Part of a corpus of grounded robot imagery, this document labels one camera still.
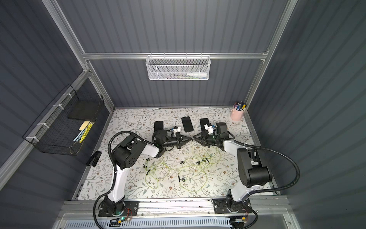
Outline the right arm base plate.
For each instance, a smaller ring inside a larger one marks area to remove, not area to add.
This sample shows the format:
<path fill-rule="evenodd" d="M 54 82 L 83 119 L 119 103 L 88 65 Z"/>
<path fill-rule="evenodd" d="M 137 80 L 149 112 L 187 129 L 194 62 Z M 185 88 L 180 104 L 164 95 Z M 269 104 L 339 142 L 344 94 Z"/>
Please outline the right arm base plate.
<path fill-rule="evenodd" d="M 211 200 L 215 214 L 236 214 L 241 213 L 247 215 L 251 213 L 247 202 L 235 202 L 226 198 L 214 198 Z"/>

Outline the green wired earphones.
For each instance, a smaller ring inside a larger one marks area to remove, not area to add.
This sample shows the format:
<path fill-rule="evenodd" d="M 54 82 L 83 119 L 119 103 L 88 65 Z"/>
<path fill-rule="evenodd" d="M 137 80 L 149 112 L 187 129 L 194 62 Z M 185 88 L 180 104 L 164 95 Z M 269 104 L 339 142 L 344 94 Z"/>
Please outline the green wired earphones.
<path fill-rule="evenodd" d="M 146 176 L 144 184 L 149 190 L 172 191 L 179 187 L 179 170 L 185 164 L 185 150 L 173 149 L 160 158 L 152 158 L 145 162 Z"/>
<path fill-rule="evenodd" d="M 225 153 L 217 147 L 204 147 L 197 142 L 188 145 L 188 154 L 177 172 L 179 187 L 191 193 L 208 189 L 222 167 Z"/>

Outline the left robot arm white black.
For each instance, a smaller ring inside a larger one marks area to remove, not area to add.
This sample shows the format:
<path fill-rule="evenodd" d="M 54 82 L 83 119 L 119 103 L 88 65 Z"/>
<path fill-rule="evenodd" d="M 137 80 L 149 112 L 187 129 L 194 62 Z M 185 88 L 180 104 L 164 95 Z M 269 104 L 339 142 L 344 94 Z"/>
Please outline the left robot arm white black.
<path fill-rule="evenodd" d="M 151 141 L 132 131 L 124 130 L 114 134 L 107 147 L 107 153 L 113 166 L 111 187 L 99 198 L 104 198 L 105 205 L 115 211 L 124 203 L 127 177 L 140 155 L 160 158 L 168 148 L 181 149 L 192 140 L 191 137 L 180 133 L 169 134 L 165 129 L 154 131 Z"/>

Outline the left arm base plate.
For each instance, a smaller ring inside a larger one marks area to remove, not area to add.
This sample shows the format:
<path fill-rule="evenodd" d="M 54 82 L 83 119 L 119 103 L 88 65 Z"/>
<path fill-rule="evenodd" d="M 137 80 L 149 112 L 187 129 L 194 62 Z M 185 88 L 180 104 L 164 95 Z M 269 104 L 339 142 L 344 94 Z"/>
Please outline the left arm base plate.
<path fill-rule="evenodd" d="M 139 201 L 114 203 L 103 200 L 98 206 L 98 217 L 135 217 L 139 210 Z"/>

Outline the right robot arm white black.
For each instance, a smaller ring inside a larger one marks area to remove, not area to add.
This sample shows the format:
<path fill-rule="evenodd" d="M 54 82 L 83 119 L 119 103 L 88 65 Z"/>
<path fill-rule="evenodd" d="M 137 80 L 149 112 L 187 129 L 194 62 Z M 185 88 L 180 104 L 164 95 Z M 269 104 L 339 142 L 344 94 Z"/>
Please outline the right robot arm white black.
<path fill-rule="evenodd" d="M 201 133 L 193 137 L 194 141 L 204 147 L 215 146 L 224 152 L 235 155 L 238 164 L 239 181 L 228 191 L 226 206 L 229 211 L 238 211 L 239 205 L 253 194 L 277 192 L 294 186 L 300 180 L 300 168 L 296 162 L 276 150 L 242 143 L 228 131 L 224 122 L 212 125 L 207 118 L 200 119 Z M 273 179 L 272 171 L 265 157 L 266 152 L 275 153 L 286 159 L 295 169 L 295 178 L 286 185 L 278 188 L 260 189 Z"/>

